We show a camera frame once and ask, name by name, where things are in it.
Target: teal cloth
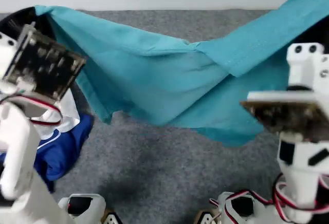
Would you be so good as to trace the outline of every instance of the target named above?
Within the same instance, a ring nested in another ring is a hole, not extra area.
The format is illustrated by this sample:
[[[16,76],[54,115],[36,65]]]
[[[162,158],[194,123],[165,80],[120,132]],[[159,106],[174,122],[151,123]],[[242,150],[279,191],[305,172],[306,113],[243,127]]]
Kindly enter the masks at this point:
[[[88,56],[77,83],[102,121],[123,110],[236,146],[263,130],[239,102],[252,90],[285,89],[286,48],[329,15],[328,1],[288,0],[223,38],[198,43],[65,7],[35,8],[49,16],[59,42]]]

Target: gray carpet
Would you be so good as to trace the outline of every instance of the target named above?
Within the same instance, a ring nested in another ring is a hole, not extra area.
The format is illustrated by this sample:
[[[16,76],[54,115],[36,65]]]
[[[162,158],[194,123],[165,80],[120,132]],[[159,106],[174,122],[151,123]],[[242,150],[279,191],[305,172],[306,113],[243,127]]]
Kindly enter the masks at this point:
[[[90,14],[191,42],[224,36],[266,11],[119,11]],[[75,86],[79,110],[89,110]],[[269,197],[279,172],[276,137],[259,135],[224,148],[188,129],[153,127],[116,113],[95,119],[75,167],[56,184],[58,200],[71,193],[100,193],[124,223],[192,223],[209,197],[252,188]]]

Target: black screw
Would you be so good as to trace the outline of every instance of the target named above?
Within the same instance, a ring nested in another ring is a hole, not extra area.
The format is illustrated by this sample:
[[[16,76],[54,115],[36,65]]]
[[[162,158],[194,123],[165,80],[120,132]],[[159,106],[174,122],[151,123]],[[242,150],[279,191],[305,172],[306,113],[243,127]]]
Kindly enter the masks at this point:
[[[315,46],[315,45],[312,45],[312,46],[310,46],[310,48],[309,48],[309,51],[310,51],[311,53],[314,53],[316,50],[317,50],[317,46]]]
[[[300,53],[301,51],[302,51],[302,46],[299,45],[295,48],[296,53]]]
[[[320,77],[326,78],[328,76],[329,71],[327,69],[320,71]]]

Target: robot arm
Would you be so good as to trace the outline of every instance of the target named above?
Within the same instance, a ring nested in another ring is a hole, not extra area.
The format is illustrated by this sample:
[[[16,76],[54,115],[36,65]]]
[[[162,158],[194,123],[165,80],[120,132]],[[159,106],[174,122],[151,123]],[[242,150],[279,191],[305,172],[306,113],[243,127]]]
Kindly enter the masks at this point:
[[[218,198],[222,224],[306,224],[315,214],[329,212],[327,202],[316,201],[319,186],[329,189],[329,55],[323,52],[318,43],[292,44],[287,52],[287,91],[250,92],[242,102],[264,127],[279,135],[277,161],[285,181],[278,179],[271,201],[243,193],[240,197],[251,198],[253,205],[245,216],[234,203],[236,198],[223,193]]]
[[[1,224],[99,224],[105,200],[73,194],[59,205],[34,170],[40,137],[34,125],[58,125],[33,117],[61,100],[85,59],[26,25],[16,42],[0,32]]]

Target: circuit board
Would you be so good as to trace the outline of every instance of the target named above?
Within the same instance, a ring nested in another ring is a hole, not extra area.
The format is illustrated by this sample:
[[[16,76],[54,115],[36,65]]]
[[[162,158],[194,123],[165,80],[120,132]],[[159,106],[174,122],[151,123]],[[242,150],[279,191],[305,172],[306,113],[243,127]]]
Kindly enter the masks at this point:
[[[33,26],[25,25],[4,80],[18,86],[33,86],[34,92],[57,101],[64,96],[85,63],[86,58],[68,51]]]
[[[271,133],[301,133],[305,141],[329,141],[329,120],[315,102],[244,101],[241,105]]]

